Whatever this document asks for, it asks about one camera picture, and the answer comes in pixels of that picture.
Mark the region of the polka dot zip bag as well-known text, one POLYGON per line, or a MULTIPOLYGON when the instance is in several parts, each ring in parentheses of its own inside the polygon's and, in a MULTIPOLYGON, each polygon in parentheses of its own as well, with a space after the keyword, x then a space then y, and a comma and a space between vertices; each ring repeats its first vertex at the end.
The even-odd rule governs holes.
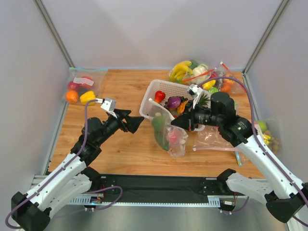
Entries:
POLYGON ((174 117, 166 108, 149 99, 148 116, 154 129, 156 143, 172 157, 185 155, 187 132, 171 124, 174 117))

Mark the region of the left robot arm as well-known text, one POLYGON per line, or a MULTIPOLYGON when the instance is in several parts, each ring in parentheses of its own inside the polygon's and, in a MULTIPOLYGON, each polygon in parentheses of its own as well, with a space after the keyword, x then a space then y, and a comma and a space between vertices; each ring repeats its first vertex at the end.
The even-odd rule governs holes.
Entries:
POLYGON ((11 198, 9 216, 25 231, 44 230, 52 217, 74 197, 100 189, 101 175, 89 165, 101 153, 101 145, 116 131, 135 133, 144 120, 130 110, 115 109, 106 121, 85 117, 78 142, 64 161, 43 181, 11 198))

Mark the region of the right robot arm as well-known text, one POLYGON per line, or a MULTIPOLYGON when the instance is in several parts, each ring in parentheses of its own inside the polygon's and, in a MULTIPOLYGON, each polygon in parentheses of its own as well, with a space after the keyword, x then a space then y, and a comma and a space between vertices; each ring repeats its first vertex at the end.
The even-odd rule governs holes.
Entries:
POLYGON ((217 127, 223 139, 245 154, 267 180, 260 183, 227 169, 218 176, 224 189, 259 201, 278 221, 287 223, 308 203, 307 183, 287 170, 249 120, 236 114, 229 94, 212 94, 210 108, 204 108, 196 103, 196 93, 192 90, 188 93, 193 100, 188 101, 184 112, 171 124, 189 131, 197 124, 217 127))

